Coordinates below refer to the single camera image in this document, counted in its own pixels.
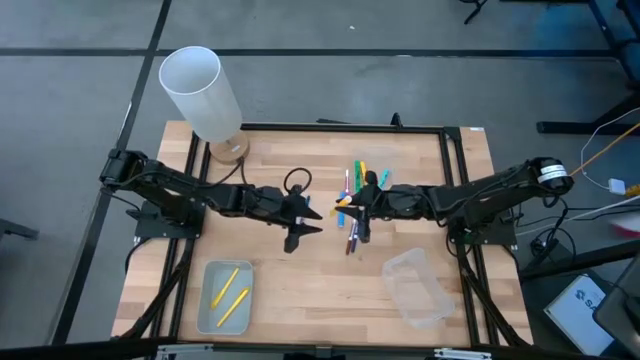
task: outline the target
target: yellow marker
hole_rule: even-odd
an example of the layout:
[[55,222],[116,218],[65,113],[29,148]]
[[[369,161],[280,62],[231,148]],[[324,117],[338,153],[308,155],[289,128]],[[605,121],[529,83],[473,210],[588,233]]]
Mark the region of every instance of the yellow marker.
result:
[[364,161],[360,161],[360,170],[362,170],[362,180],[366,182],[365,175],[367,175],[367,166],[364,164]]
[[[351,203],[351,196],[347,195],[345,197],[342,198],[342,200],[340,200],[340,202],[338,203],[338,205],[336,205],[336,207],[338,206],[347,206]],[[330,216],[336,216],[336,213],[338,212],[338,210],[336,210],[335,208],[331,209],[331,211],[329,212]]]
[[224,324],[225,320],[227,320],[227,318],[229,317],[229,315],[231,315],[233,310],[235,310],[238,307],[238,305],[240,305],[240,303],[242,302],[242,299],[244,299],[247,296],[248,293],[249,293],[249,288],[244,288],[244,290],[242,290],[242,292],[240,293],[240,295],[238,296],[236,301],[233,302],[233,305],[231,305],[229,310],[227,310],[227,312],[224,314],[222,319],[220,319],[220,321],[218,321],[218,327],[220,327],[220,326],[222,326],[222,324]]
[[213,301],[211,302],[211,310],[214,310],[218,306],[224,294],[227,292],[227,290],[229,290],[229,286],[231,285],[231,282],[233,282],[233,279],[235,279],[236,275],[238,275],[238,270],[240,270],[239,267],[233,270],[233,274],[231,274],[231,277],[229,278],[229,280],[227,280],[227,283],[224,284],[224,287],[222,288],[222,290],[220,290],[218,295],[216,295],[216,298],[213,299]]

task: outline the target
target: wooden table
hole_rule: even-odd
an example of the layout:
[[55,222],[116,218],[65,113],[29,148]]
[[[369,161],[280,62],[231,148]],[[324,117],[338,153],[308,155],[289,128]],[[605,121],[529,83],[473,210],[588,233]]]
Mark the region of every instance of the wooden table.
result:
[[[493,173],[484,130],[461,128],[467,171],[471,180]],[[246,177],[258,186],[282,186],[287,172],[305,166],[313,173],[308,190],[311,207],[324,216],[309,221],[322,233],[305,236],[293,254],[283,252],[285,231],[248,219],[225,219],[208,211],[202,237],[196,242],[188,281],[179,339],[239,343],[334,344],[384,346],[469,346],[460,275],[456,260],[445,249],[443,229],[434,222],[372,221],[371,242],[359,244],[345,256],[347,229],[328,216],[344,182],[344,170],[355,159],[367,161],[378,172],[392,171],[395,184],[440,185],[445,182],[438,136],[425,134],[367,134],[287,131],[248,131],[251,153]],[[168,122],[158,159],[184,170],[191,128],[186,122]],[[452,168],[459,184],[453,144]],[[200,144],[193,174],[197,176],[204,144]],[[207,180],[227,174],[229,166],[211,162]],[[291,180],[304,183],[300,175]],[[239,183],[232,176],[229,183]],[[150,241],[132,257],[112,333],[133,325],[158,291],[168,241]],[[455,301],[451,317],[428,330],[405,323],[382,282],[382,264],[420,247],[428,256],[440,284]],[[532,342],[514,262],[500,246],[484,246],[491,295],[509,323]],[[214,259],[243,259],[254,266],[255,289],[251,323],[241,336],[198,333],[196,317],[203,273]],[[167,334],[173,299],[165,307],[161,334]],[[482,306],[475,301],[481,338],[486,341]]]

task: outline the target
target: orange cable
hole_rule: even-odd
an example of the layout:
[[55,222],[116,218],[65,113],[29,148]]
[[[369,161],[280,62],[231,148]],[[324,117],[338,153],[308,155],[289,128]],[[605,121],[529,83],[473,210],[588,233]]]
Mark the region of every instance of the orange cable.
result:
[[598,156],[604,154],[607,150],[609,150],[613,145],[615,145],[618,141],[622,140],[625,136],[631,134],[631,132],[640,127],[640,123],[635,124],[631,127],[631,129],[624,132],[624,134],[618,136],[615,140],[611,142],[611,144],[607,145],[604,149],[600,150],[597,154],[593,155],[589,160],[587,160],[584,164],[580,165],[579,168],[573,170],[573,172],[569,176],[575,175],[578,171],[584,169],[585,166],[589,165],[593,160],[597,159]]

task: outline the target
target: plastic container lid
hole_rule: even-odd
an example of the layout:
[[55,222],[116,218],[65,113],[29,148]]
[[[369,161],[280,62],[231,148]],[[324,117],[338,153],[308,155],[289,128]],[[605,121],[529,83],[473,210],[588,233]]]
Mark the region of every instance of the plastic container lid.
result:
[[431,327],[455,310],[453,300],[438,283],[421,248],[384,263],[382,278],[402,318],[415,328]]

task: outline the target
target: white cable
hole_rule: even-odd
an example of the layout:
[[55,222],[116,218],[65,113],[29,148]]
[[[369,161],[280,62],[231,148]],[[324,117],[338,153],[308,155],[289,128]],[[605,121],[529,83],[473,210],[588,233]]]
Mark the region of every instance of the white cable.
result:
[[[580,215],[576,215],[576,216],[574,216],[574,217],[572,217],[572,218],[566,219],[563,223],[566,223],[566,222],[569,222],[569,221],[573,221],[573,220],[576,220],[576,219],[580,219],[580,218],[583,218],[583,217],[587,217],[587,216],[589,216],[589,215],[593,215],[593,214],[599,213],[599,212],[604,211],[604,210],[608,210],[608,209],[611,209],[611,208],[614,208],[614,207],[618,207],[618,206],[620,206],[620,205],[624,205],[624,204],[630,203],[630,202],[632,202],[632,201],[636,201],[636,200],[638,200],[638,199],[640,199],[640,195],[638,195],[638,196],[634,196],[634,197],[632,197],[632,198],[630,198],[630,199],[626,199],[626,200],[623,200],[623,201],[617,202],[617,203],[615,203],[615,204],[611,204],[611,205],[603,206],[603,207],[601,207],[600,209],[591,210],[591,211],[588,211],[588,212],[586,212],[586,213],[582,213],[582,214],[580,214]],[[531,233],[534,233],[534,232],[538,232],[538,231],[541,231],[541,230],[544,230],[544,229],[548,229],[548,228],[550,228],[550,227],[555,226],[555,224],[556,224],[556,223],[547,224],[547,225],[540,226],[539,228],[535,228],[535,229],[533,229],[533,230],[523,231],[523,232],[521,232],[521,233],[517,233],[517,234],[516,234],[516,236],[527,235],[527,234],[531,234]]]
[[592,183],[594,183],[595,185],[598,185],[599,187],[601,187],[601,188],[603,188],[603,189],[605,189],[605,190],[607,190],[607,191],[611,191],[611,189],[609,189],[609,187],[608,187],[608,186],[604,186],[604,185],[600,184],[599,182],[597,182],[597,181],[593,180],[593,179],[592,179],[592,178],[590,178],[589,176],[587,176],[587,172],[586,172],[586,171],[584,170],[584,168],[582,167],[582,164],[584,164],[584,149],[586,149],[586,148],[587,148],[587,146],[589,146],[589,143],[591,142],[591,140],[593,140],[593,138],[596,136],[596,134],[598,133],[598,131],[600,131],[600,129],[602,129],[602,128],[603,128],[603,127],[605,127],[605,126],[608,126],[608,125],[613,124],[614,122],[616,122],[616,121],[618,121],[618,120],[622,119],[623,117],[625,117],[625,116],[627,116],[627,115],[631,114],[632,112],[634,112],[634,111],[636,111],[636,110],[638,110],[638,109],[640,109],[640,107],[635,108],[635,109],[631,109],[631,110],[627,111],[625,114],[620,115],[620,116],[618,116],[617,118],[615,118],[615,119],[613,119],[613,120],[611,120],[611,121],[609,121],[609,122],[607,122],[607,123],[605,123],[605,124],[602,124],[602,125],[598,126],[598,127],[596,128],[596,131],[594,131],[594,132],[593,132],[593,134],[591,134],[591,137],[589,138],[589,140],[587,140],[587,143],[586,143],[586,144],[584,144],[584,146],[582,147],[582,150],[580,150],[580,167],[582,168],[582,170],[581,170],[581,172],[582,172],[582,176],[584,176],[587,180],[591,181],[591,182],[592,182]]

